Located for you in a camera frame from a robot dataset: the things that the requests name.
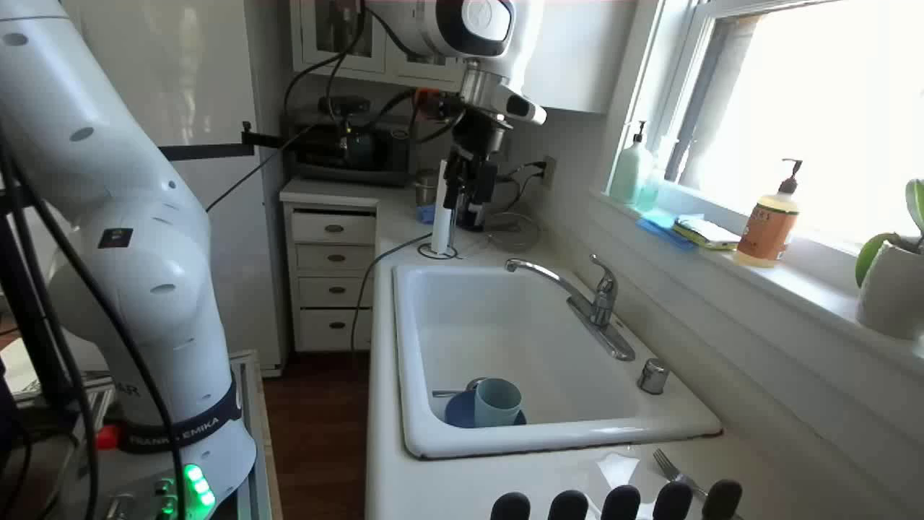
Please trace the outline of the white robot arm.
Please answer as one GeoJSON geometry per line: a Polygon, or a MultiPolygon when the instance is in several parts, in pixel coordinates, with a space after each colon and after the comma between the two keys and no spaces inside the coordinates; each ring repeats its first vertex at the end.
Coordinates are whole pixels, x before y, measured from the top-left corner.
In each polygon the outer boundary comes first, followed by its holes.
{"type": "Polygon", "coordinates": [[[212,277],[212,222],[59,0],[0,0],[0,120],[53,215],[59,323],[97,344],[123,406],[114,497],[141,520],[212,520],[248,479],[212,277]]]}

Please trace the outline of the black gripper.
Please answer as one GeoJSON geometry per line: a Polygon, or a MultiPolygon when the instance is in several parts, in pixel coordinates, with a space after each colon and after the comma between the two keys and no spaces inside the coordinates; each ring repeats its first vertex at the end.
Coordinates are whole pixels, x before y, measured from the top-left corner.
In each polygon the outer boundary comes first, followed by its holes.
{"type": "Polygon", "coordinates": [[[498,185],[491,153],[499,140],[498,123],[486,113],[465,113],[455,126],[455,149],[445,167],[449,195],[442,206],[456,215],[456,227],[465,231],[486,228],[486,209],[498,185]]]}

